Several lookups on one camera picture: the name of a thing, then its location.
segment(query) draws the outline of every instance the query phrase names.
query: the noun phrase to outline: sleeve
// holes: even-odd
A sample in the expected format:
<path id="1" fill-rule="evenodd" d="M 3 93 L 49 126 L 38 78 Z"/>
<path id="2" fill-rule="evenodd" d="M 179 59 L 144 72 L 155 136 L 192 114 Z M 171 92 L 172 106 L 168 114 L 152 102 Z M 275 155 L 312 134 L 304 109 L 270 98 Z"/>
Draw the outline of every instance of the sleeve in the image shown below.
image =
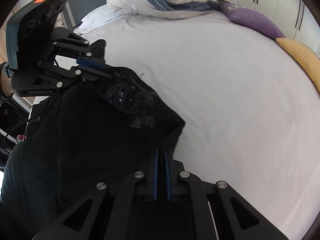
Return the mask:
<path id="1" fill-rule="evenodd" d="M 6 62 L 0 64 L 0 102 L 6 101 L 13 96 L 14 90 L 11 87 L 10 78 L 3 73 Z"/>

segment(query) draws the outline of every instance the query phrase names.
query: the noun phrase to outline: silver bolt head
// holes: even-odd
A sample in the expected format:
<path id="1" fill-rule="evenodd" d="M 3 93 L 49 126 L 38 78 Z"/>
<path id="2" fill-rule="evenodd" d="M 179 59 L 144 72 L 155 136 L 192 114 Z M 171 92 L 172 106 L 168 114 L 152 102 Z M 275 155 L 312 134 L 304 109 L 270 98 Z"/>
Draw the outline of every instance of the silver bolt head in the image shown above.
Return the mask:
<path id="1" fill-rule="evenodd" d="M 105 184 L 104 182 L 100 182 L 97 184 L 98 190 L 104 190 L 106 187 L 107 187 L 107 184 Z"/>
<path id="2" fill-rule="evenodd" d="M 142 178 L 144 176 L 144 173 L 142 171 L 136 171 L 134 173 L 134 176 L 139 179 L 139 178 Z"/>
<path id="3" fill-rule="evenodd" d="M 228 186 L 228 184 L 223 180 L 219 181 L 217 185 L 219 188 L 226 188 Z"/>
<path id="4" fill-rule="evenodd" d="M 182 171 L 182 172 L 180 172 L 180 176 L 183 177 L 183 178 L 187 178 L 187 177 L 190 176 L 190 173 L 187 172 L 187 171 Z"/>

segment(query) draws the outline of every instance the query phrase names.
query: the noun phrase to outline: white wardrobe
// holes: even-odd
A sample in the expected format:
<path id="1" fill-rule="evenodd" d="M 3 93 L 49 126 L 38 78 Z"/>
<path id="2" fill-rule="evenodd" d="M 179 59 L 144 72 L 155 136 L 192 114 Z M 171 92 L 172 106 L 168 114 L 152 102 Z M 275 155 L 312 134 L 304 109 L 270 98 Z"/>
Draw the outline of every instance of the white wardrobe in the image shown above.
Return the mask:
<path id="1" fill-rule="evenodd" d="M 287 38 L 299 41 L 320 57 L 320 27 L 302 0 L 236 0 L 273 21 Z"/>

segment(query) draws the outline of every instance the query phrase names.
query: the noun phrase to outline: purple cushion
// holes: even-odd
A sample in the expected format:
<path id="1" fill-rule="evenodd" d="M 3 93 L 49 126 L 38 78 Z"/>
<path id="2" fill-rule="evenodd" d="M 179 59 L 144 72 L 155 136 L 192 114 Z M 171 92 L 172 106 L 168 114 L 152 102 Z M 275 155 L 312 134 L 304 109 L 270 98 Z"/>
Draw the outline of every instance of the purple cushion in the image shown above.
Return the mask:
<path id="1" fill-rule="evenodd" d="M 285 38 L 281 30 L 267 16 L 256 10 L 225 1 L 220 3 L 219 7 L 231 21 L 237 24 L 249 27 L 273 40 Z"/>

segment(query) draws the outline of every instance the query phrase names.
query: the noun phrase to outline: white mattress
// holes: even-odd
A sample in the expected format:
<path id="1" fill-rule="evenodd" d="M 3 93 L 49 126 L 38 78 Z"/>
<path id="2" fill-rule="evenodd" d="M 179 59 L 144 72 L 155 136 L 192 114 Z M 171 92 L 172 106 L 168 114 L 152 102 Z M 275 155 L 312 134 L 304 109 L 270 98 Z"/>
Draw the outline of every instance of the white mattress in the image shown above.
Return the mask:
<path id="1" fill-rule="evenodd" d="M 174 158 L 227 181 L 289 239 L 320 210 L 320 96 L 273 40 L 213 12 L 142 15 L 83 35 L 106 62 L 133 69 L 185 121 Z"/>

